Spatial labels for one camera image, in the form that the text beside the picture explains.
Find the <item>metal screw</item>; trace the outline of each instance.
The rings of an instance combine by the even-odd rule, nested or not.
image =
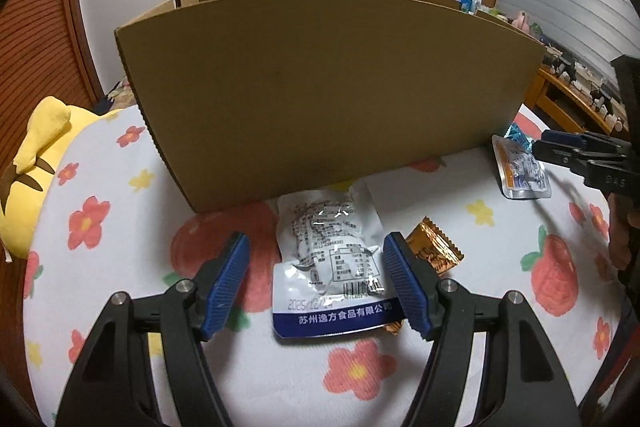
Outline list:
[[[120,306],[127,301],[127,294],[124,292],[117,292],[111,296],[111,304],[115,304],[116,306]]]
[[[507,298],[513,304],[521,304],[524,301],[524,297],[522,296],[522,293],[516,292],[516,291],[511,291],[511,292],[507,293]]]
[[[447,293],[453,293],[458,289],[458,283],[453,279],[444,279],[440,282],[440,287]]]
[[[180,293],[188,293],[193,288],[193,281],[191,279],[182,279],[175,285],[175,289]]]

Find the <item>tablecloth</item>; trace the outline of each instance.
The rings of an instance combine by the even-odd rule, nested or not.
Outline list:
[[[544,128],[524,106],[517,121],[532,135]],[[429,216],[449,235],[466,255],[450,276],[469,291],[524,293],[579,401],[618,325],[622,290],[607,256],[606,200],[567,169],[548,173],[550,199],[508,200],[491,149],[477,148],[368,176],[366,184],[385,232],[407,234]],[[84,129],[46,196],[24,286],[28,368],[44,422],[54,424],[72,364],[111,294],[162,293],[239,229],[253,245],[248,281],[227,327],[204,345],[234,425],[400,425],[431,344],[407,324],[398,336],[377,329],[279,340],[270,313],[276,221],[273,201],[195,216],[137,107]],[[473,417],[483,337],[474,338],[457,425]],[[159,335],[149,343],[162,418],[177,426]]]

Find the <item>cardboard box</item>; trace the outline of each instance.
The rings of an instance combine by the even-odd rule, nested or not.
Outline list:
[[[189,2],[116,40],[196,212],[486,143],[515,117],[544,52],[419,0]]]

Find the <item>white tablecloth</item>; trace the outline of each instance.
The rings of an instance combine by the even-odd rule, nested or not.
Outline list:
[[[543,128],[525,107],[518,119],[530,132],[533,123]],[[162,293],[179,277],[192,276],[211,245],[222,245],[234,229],[248,233],[255,247],[250,279],[228,327],[204,346],[234,425],[402,423],[431,349],[407,324],[398,336],[373,330],[283,343],[273,333],[271,268],[279,256],[273,202],[194,216],[137,107],[86,128],[59,171],[33,239],[24,302],[29,372],[45,423],[53,425],[72,363],[109,296],[118,290],[134,298]],[[548,172],[548,200],[503,197],[488,148],[366,182],[386,232],[407,234],[427,215],[449,235],[466,255],[450,276],[469,291],[524,293],[579,401],[618,325],[622,291],[607,258],[606,201],[567,169],[548,166]],[[554,260],[567,252],[568,265]],[[473,416],[483,336],[474,341],[458,425]],[[179,425],[159,335],[150,345],[162,418]]]

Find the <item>blue wrapper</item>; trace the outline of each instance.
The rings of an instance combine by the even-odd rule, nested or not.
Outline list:
[[[504,137],[509,140],[513,140],[514,142],[518,142],[527,153],[531,154],[531,144],[533,143],[533,139],[524,134],[520,127],[518,127],[517,123],[513,122],[509,126]]]

